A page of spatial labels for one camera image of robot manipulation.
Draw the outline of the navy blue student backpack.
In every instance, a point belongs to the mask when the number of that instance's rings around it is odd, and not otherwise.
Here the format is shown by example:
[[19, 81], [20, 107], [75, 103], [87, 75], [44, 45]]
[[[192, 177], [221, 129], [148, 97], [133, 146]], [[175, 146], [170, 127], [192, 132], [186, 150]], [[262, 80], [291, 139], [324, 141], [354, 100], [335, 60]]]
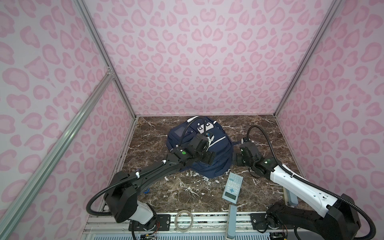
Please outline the navy blue student backpack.
[[217, 121], [195, 116], [170, 130], [166, 146], [170, 152], [192, 156], [182, 171], [193, 170], [213, 179], [231, 167], [234, 146], [242, 142], [233, 142]]

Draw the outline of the light green calculator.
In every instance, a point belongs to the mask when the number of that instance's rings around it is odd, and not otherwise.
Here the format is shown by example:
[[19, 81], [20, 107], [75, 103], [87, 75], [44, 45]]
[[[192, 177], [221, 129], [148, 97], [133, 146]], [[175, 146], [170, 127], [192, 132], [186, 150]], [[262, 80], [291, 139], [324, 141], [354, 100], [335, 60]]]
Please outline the light green calculator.
[[243, 177], [230, 173], [223, 191], [222, 198], [236, 205], [239, 199], [240, 190], [243, 183]]

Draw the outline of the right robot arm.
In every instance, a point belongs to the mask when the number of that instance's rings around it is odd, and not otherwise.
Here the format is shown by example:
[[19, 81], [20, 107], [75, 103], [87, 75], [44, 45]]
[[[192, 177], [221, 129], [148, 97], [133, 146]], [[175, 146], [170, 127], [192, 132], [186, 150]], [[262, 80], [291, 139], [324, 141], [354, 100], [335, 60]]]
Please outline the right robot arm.
[[347, 203], [304, 183], [304, 179], [273, 156], [263, 157], [257, 146], [245, 142], [234, 156], [239, 167], [248, 167], [257, 176], [266, 178], [307, 203], [312, 210], [273, 204], [266, 213], [265, 224], [271, 228], [290, 225], [320, 235], [325, 240], [352, 240], [361, 227], [358, 212]]

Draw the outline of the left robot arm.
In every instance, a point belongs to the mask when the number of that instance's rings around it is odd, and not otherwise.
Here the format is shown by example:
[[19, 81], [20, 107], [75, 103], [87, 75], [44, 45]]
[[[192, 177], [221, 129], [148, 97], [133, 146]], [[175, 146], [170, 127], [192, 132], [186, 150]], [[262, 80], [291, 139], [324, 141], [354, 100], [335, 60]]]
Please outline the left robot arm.
[[135, 221], [141, 225], [153, 226], [157, 213], [149, 204], [138, 201], [138, 196], [157, 181], [180, 172], [193, 163], [212, 163], [216, 154], [208, 151], [209, 138], [197, 134], [193, 139], [174, 148], [164, 160], [131, 173], [124, 171], [114, 175], [104, 200], [109, 208], [108, 216], [117, 223]]

